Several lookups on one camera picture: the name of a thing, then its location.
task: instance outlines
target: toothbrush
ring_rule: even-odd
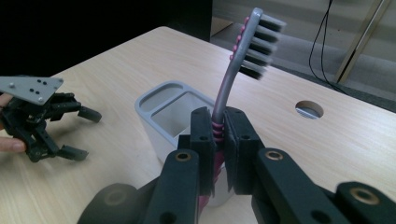
[[[285,22],[269,17],[263,14],[260,8],[255,7],[250,16],[245,19],[241,34],[236,38],[233,55],[230,56],[231,61],[222,80],[212,113],[213,135],[218,144],[218,150],[215,155],[215,182],[221,171],[220,167],[224,163],[223,149],[221,148],[224,126],[223,113],[233,81],[238,72],[255,79],[262,78],[265,72],[264,67],[272,62],[270,55],[276,50],[276,42],[280,38],[280,32],[285,25]],[[200,212],[208,201],[209,197],[200,197]]]

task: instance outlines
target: black cable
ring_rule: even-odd
[[[320,81],[326,83],[327,85],[331,86],[335,91],[340,91],[340,92],[342,92],[343,94],[346,94],[346,95],[347,95],[346,92],[344,92],[344,91],[341,90],[340,88],[334,86],[334,85],[326,78],[326,75],[325,75],[324,69],[323,69],[324,46],[325,46],[325,42],[326,42],[327,25],[328,25],[328,20],[329,20],[329,11],[330,11],[330,8],[331,8],[331,7],[332,7],[332,0],[329,1],[329,6],[327,7],[326,13],[325,13],[324,16],[323,16],[323,19],[322,19],[322,21],[321,21],[321,23],[320,23],[320,26],[319,26],[319,29],[318,29],[317,36],[315,37],[315,40],[314,40],[314,44],[312,45],[312,49],[311,49],[311,52],[310,52],[310,54],[309,54],[309,68],[311,69],[311,72],[312,72],[312,74],[314,75],[315,78],[317,78],[318,80],[320,80]],[[324,77],[324,80],[321,79],[320,77],[318,77],[317,74],[315,74],[315,72],[314,72],[314,70],[313,70],[313,68],[312,68],[312,64],[311,64],[312,54],[313,54],[313,52],[314,52],[314,48],[315,48],[315,45],[316,45],[316,43],[317,43],[318,36],[320,35],[320,31],[321,31],[321,28],[322,28],[322,26],[323,26],[323,23],[324,23],[324,32],[323,32],[323,41],[322,41],[322,47],[321,47],[321,53],[320,53],[320,67],[321,67],[321,72],[322,72],[322,75],[323,75],[323,77]]]

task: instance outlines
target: robotic hand held by person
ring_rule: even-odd
[[[54,77],[0,77],[0,91],[13,96],[2,108],[0,120],[6,132],[26,144],[26,154],[33,162],[48,157],[82,161],[88,152],[62,146],[58,148],[46,132],[47,122],[60,120],[64,113],[99,122],[102,115],[82,106],[73,93],[55,93],[63,80]]]

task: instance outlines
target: metal plate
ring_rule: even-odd
[[[57,77],[0,77],[0,91],[35,105],[43,105],[62,86]]]

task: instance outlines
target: table surface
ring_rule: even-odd
[[[103,118],[92,123],[66,114],[47,131],[59,146],[90,154],[85,161],[32,163],[24,153],[1,153],[2,223],[76,223],[100,189],[114,183],[140,188],[157,177],[162,163],[134,102],[169,80],[215,99],[230,53],[160,27],[57,74],[64,79],[58,92],[73,92]],[[299,115],[301,101],[319,104],[323,117]],[[353,180],[396,200],[395,114],[273,67],[261,80],[239,74],[228,105],[244,110],[267,147],[287,151],[323,188],[334,191]],[[234,195],[200,217],[200,223],[255,222],[250,196]]]

